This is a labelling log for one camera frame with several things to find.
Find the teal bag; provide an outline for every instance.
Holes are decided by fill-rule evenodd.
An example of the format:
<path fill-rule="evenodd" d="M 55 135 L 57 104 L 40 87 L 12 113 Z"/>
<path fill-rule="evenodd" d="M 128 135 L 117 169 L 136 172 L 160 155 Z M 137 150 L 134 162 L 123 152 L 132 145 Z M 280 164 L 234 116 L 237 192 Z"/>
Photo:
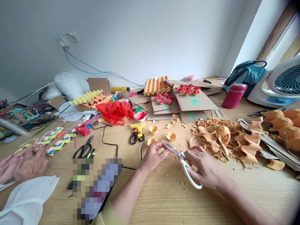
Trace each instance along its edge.
<path fill-rule="evenodd" d="M 257 66 L 256 63 L 265 63 L 263 66 Z M 248 97 L 254 86 L 262 80 L 266 74 L 266 61 L 246 61 L 237 65 L 228 79 L 225 81 L 222 88 L 228 92 L 231 86 L 235 83 L 243 83 L 248 87 L 243 95 L 243 98 Z"/>

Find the red plastic bag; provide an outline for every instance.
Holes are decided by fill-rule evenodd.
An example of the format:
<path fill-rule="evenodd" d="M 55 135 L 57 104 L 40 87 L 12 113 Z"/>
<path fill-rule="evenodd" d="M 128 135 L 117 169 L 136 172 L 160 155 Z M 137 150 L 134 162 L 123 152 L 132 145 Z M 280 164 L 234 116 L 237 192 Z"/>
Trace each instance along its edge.
<path fill-rule="evenodd" d="M 103 119 L 111 124 L 121 124 L 124 126 L 125 123 L 122 120 L 124 116 L 129 120 L 133 120 L 133 110 L 128 102 L 107 102 L 98 104 L 96 107 L 99 112 L 102 113 Z"/>

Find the white fan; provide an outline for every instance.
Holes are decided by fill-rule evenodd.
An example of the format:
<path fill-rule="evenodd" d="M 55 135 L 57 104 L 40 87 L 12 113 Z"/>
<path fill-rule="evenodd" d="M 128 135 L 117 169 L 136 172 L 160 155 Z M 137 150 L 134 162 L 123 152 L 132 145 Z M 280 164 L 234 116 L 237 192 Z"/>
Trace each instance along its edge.
<path fill-rule="evenodd" d="M 269 108 L 280 108 L 300 100 L 300 55 L 267 70 L 247 99 Z"/>

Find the table surface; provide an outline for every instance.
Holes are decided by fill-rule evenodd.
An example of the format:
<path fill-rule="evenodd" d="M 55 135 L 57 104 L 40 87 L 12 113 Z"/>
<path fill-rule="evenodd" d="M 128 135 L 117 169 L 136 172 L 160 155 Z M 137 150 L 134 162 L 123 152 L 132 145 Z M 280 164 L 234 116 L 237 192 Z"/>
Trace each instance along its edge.
<path fill-rule="evenodd" d="M 217 80 L 216 77 L 207 78 L 213 84 L 223 82 Z M 216 102 L 221 106 L 225 93 L 214 95 Z M 221 106 L 227 119 L 236 120 L 237 118 L 248 118 L 248 114 L 257 112 L 263 108 L 251 105 L 242 99 L 236 109 L 225 109 Z M 140 163 L 140 149 L 142 143 L 137 142 L 135 145 L 130 145 L 129 137 L 133 130 L 128 125 L 133 121 L 124 118 L 125 126 L 117 125 L 107 127 L 105 130 L 104 141 L 119 145 L 118 158 L 122 158 L 124 166 L 136 168 Z M 190 128 L 184 128 L 181 123 L 176 127 L 166 129 L 165 126 L 172 120 L 162 120 L 157 124 L 159 133 L 151 135 L 149 127 L 152 122 L 145 121 L 145 128 L 142 130 L 146 141 L 149 138 L 157 140 L 165 138 L 168 132 L 176 133 L 177 139 L 172 143 L 178 150 L 185 150 L 181 145 L 186 145 L 192 137 Z M 74 123 L 65 123 L 65 128 L 71 127 Z M 59 126 L 59 122 L 54 122 L 49 127 L 54 128 Z M 1 155 L 0 159 L 8 156 L 11 152 L 18 149 L 18 146 L 23 143 L 28 137 L 31 137 L 36 131 L 19 137 L 16 141 L 10 144 L 0 144 Z M 92 145 L 96 149 L 95 158 L 115 158 L 115 146 L 105 145 L 101 141 L 103 129 L 91 130 L 94 135 Z M 37 138 L 41 138 L 43 133 L 40 133 Z M 77 148 L 84 145 L 88 137 L 76 136 Z M 143 147 L 143 155 L 147 150 L 147 144 Z M 63 148 L 54 153 L 53 157 L 49 158 L 47 170 L 48 176 L 56 175 L 59 177 L 59 182 L 44 204 L 44 211 L 40 224 L 73 224 L 73 200 L 71 191 L 67 190 L 73 175 L 73 154 L 74 138 L 71 142 L 65 144 Z M 240 185 L 263 207 L 265 207 L 273 216 L 278 218 L 284 224 L 289 224 L 293 219 L 295 209 L 299 201 L 300 182 L 295 179 L 296 172 L 286 166 L 282 171 L 271 170 L 266 167 L 268 160 L 257 157 L 259 164 L 250 165 L 250 169 L 245 170 L 242 164 L 238 164 L 235 160 L 224 163 L 221 160 L 215 160 L 218 167 L 234 178 Z M 230 207 L 228 202 L 216 191 L 203 188 L 195 189 L 187 180 L 183 172 L 180 171 L 181 165 L 179 161 L 175 161 L 173 156 L 167 157 L 160 163 L 154 171 L 148 175 L 141 193 L 134 206 L 133 213 L 129 224 L 243 224 L 237 213 Z M 123 187 L 129 179 L 132 170 L 123 168 L 118 177 L 109 200 Z M 18 185 L 8 187 L 0 192 L 0 209 L 11 193 Z"/>

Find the yellow sleeve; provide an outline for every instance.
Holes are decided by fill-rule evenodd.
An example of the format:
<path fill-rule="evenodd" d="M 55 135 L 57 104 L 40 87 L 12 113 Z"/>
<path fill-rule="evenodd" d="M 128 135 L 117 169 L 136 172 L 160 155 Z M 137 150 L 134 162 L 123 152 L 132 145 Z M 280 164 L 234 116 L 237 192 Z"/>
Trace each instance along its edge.
<path fill-rule="evenodd" d="M 95 219 L 92 222 L 92 225 L 123 225 L 124 222 L 122 221 L 119 214 L 113 208 L 111 202 L 106 203 L 104 209 L 98 213 Z"/>

